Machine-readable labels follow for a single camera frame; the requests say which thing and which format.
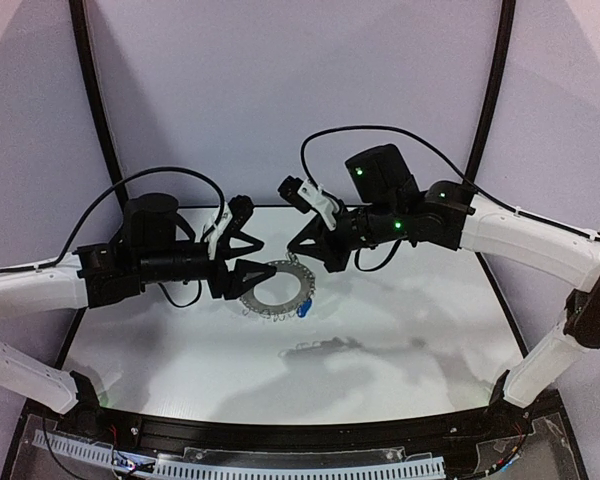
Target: white wall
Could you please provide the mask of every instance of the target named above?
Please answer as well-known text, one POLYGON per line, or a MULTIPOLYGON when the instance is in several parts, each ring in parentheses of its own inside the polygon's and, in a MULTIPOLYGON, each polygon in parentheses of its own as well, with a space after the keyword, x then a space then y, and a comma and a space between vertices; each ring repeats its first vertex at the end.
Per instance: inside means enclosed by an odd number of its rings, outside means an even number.
MULTIPOLYGON (((124 166, 199 168, 229 195, 279 203, 315 130, 356 122, 413 129, 463 164, 477 123, 500 2, 99 0, 97 58, 124 166)), ((308 151, 315 176, 353 199, 342 168, 399 144, 421 187, 450 177, 393 136, 347 134, 308 151)), ((510 60, 479 180, 502 198, 600 226, 600 1, 519 0, 510 60)), ((170 182, 190 199, 207 191, 170 182)), ((492 260, 533 345, 568 287, 492 260)), ((560 381, 585 462, 600 479, 600 352, 560 381)))
MULTIPOLYGON (((55 256, 110 185, 77 62, 68 2, 0 1, 0 266, 55 256)), ((103 205, 80 244, 119 220, 103 205)), ((10 319, 0 338, 52 363, 73 314, 10 319)), ((0 388, 0 472, 23 399, 0 388)))
MULTIPOLYGON (((123 167, 192 166, 228 195, 267 203, 280 203, 279 183, 301 174, 303 138, 334 125, 400 124, 463 162, 499 15, 493 0, 90 7, 112 129, 129 159, 123 167)), ((395 135, 341 134, 307 155, 317 178, 354 199, 344 160, 388 141, 400 145, 422 185, 449 176, 437 157, 395 135)), ((174 183, 184 197, 215 201, 205 186, 174 183)))

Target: white bracket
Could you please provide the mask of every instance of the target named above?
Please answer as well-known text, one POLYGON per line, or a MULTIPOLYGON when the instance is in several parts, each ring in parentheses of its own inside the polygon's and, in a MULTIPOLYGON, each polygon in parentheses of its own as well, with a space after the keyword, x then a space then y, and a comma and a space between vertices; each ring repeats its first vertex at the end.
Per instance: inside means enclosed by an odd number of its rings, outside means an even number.
POLYGON ((203 236, 206 234, 206 232, 211 230, 210 233, 205 237, 205 240, 209 244, 208 251, 209 251, 209 259, 210 260, 215 260, 216 249, 218 247, 218 241, 220 240, 220 237, 226 230, 227 225, 229 225, 229 223, 233 219, 233 214, 231 213, 229 204, 225 203, 224 204, 224 212, 222 213, 222 218, 220 219, 220 223, 218 223, 218 225, 216 225, 215 221, 216 221, 216 218, 218 217, 219 210, 220 210, 220 208, 217 208, 216 210, 213 211, 213 213, 211 214, 211 217, 209 218, 209 220, 207 220, 207 222, 204 224, 204 227, 202 229, 203 236))
POLYGON ((336 229, 336 219, 333 214, 339 210, 339 206, 322 193, 322 185, 316 187, 309 180, 305 180, 298 190, 298 195, 322 217, 330 231, 333 232, 336 229))

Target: white table surface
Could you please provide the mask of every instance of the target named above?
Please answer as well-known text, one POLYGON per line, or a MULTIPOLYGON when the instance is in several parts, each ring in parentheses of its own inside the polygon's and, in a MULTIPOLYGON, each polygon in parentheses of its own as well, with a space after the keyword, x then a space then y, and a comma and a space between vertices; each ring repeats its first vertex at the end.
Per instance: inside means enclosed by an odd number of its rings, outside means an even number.
MULTIPOLYGON (((184 216, 199 232, 211 212, 184 216)), ((246 258, 284 258, 310 218, 291 208, 257 208, 245 231, 266 245, 246 258)), ((387 251, 364 251, 363 267, 387 251)), ((522 358, 472 253, 404 244, 376 273, 358 272, 351 261, 346 272, 327 274, 319 262, 300 258, 316 275, 305 319, 245 316, 239 301, 212 300, 206 285, 198 304, 178 310, 149 286, 140 297, 87 311, 64 368, 88 375, 110 408, 302 425, 482 407, 500 374, 522 358)), ((258 296, 291 297, 291 282, 282 277, 257 287, 258 296)), ((196 291, 195 284, 168 288, 180 303, 196 291)))

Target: white robot arm segment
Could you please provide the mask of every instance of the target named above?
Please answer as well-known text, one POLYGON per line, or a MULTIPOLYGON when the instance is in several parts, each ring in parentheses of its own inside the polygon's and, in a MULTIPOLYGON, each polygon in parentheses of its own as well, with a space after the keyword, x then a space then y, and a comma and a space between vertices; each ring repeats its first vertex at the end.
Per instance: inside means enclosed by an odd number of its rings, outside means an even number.
POLYGON ((77 403, 78 389, 69 372, 56 370, 0 342, 0 386, 65 414, 77 403))
POLYGON ((68 254, 54 268, 0 275, 0 320, 61 308, 86 307, 86 283, 78 278, 81 268, 79 258, 68 254))
POLYGON ((581 229, 584 237, 516 215, 475 195, 475 209, 462 229, 460 248, 498 255, 554 275, 574 288, 589 292, 600 277, 598 234, 581 229))

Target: black camera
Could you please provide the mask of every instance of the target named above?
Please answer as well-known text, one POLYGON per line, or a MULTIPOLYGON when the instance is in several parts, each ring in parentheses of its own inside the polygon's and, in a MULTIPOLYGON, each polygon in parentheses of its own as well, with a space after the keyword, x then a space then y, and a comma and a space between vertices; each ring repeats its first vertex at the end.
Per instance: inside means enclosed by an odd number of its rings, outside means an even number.
POLYGON ((421 198, 415 177, 391 143, 358 153, 344 164, 364 203, 406 213, 421 198))

